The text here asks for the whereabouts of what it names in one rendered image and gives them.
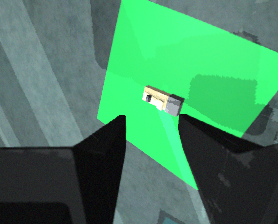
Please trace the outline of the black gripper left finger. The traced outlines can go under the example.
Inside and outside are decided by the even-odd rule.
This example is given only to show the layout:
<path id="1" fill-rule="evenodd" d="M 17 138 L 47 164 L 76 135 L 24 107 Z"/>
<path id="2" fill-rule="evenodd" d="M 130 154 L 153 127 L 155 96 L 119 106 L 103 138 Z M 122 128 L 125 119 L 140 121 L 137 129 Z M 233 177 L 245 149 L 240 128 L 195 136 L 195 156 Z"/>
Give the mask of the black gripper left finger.
<path id="1" fill-rule="evenodd" d="M 126 115 L 73 147 L 0 147 L 0 202 L 63 202 L 73 224 L 113 224 Z"/>

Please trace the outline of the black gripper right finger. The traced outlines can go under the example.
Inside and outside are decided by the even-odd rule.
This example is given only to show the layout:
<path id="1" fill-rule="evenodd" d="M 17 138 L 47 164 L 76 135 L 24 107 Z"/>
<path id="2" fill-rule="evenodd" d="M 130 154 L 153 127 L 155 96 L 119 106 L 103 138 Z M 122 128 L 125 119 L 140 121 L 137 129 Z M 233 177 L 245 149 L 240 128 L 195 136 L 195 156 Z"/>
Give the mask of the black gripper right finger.
<path id="1" fill-rule="evenodd" d="M 262 146 L 188 114 L 178 132 L 210 224 L 273 224 L 278 143 Z"/>

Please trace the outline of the green flat square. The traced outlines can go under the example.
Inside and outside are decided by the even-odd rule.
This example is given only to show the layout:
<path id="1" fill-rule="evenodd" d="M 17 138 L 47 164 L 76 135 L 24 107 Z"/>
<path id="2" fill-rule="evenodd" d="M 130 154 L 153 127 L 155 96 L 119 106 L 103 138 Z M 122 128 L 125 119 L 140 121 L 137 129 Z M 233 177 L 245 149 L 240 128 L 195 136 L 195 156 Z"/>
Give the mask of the green flat square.
<path id="1" fill-rule="evenodd" d="M 241 137 L 278 91 L 278 53 L 148 0 L 121 0 L 97 118 L 126 115 L 126 139 L 189 185 L 178 119 L 142 100 L 150 85 Z"/>

